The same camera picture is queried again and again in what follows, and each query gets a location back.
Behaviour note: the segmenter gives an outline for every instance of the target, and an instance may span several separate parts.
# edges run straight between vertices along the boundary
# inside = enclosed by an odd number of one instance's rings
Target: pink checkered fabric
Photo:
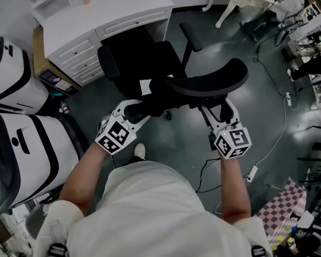
[[[271,246],[278,246],[280,236],[286,238],[287,227],[297,225],[297,218],[290,218],[292,213],[302,216],[305,211],[307,192],[304,187],[288,180],[285,189],[268,202],[255,216],[263,221],[265,233]]]

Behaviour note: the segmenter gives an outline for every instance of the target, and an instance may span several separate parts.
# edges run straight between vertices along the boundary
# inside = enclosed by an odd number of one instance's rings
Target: cardboard box
[[[38,79],[68,96],[82,90],[80,85],[45,58],[42,27],[35,28],[33,31],[33,49],[34,75]]]

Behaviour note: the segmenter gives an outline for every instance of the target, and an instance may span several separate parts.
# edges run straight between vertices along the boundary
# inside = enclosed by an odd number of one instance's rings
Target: black office chair
[[[142,27],[115,35],[103,41],[98,49],[98,59],[106,77],[127,98],[143,101],[126,107],[125,114],[131,123],[147,115],[160,116],[165,110],[186,104],[190,108],[205,105],[208,109],[221,105],[220,120],[232,119],[233,111],[225,99],[229,92],[246,82],[247,67],[233,58],[217,71],[188,78],[185,67],[191,52],[203,47],[188,24],[181,23],[180,27],[188,40],[182,63],[168,41],[153,43]],[[152,80],[151,94],[142,96],[140,80],[143,79]]]

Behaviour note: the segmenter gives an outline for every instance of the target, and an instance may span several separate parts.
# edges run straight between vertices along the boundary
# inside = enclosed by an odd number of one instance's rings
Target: drawer
[[[86,85],[90,83],[91,81],[103,76],[103,70],[100,66],[98,68],[94,69],[93,71],[87,73],[87,74],[80,74],[79,76],[75,77],[74,80],[79,83],[80,85]]]
[[[168,15],[168,10],[161,10],[157,12],[152,12],[148,14],[144,14],[142,16],[137,16],[134,18],[130,18],[128,20],[117,20],[114,24],[110,24],[109,26],[105,25],[96,29],[97,36],[100,40],[103,40],[107,37],[115,35],[117,33],[126,31],[128,29],[142,26],[151,22],[159,21],[166,19]]]
[[[85,72],[86,70],[92,68],[93,66],[99,64],[98,57],[97,55],[92,55],[88,58],[85,59],[80,59],[70,66],[67,66],[66,68],[63,69],[63,71],[71,76],[75,77],[80,75],[82,72]]]
[[[82,57],[96,54],[100,46],[101,43],[95,31],[91,31],[58,49],[50,55],[49,59],[63,69]]]

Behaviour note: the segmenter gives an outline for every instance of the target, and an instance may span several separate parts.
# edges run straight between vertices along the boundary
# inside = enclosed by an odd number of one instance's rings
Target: white t-shirt
[[[183,176],[148,161],[113,170],[85,218],[70,202],[53,203],[34,256],[53,243],[66,244],[70,257],[239,257],[256,245],[272,256],[260,218],[226,223],[204,210]]]
[[[282,23],[284,19],[294,16],[304,9],[304,0],[283,0],[273,8],[277,14],[278,22]]]

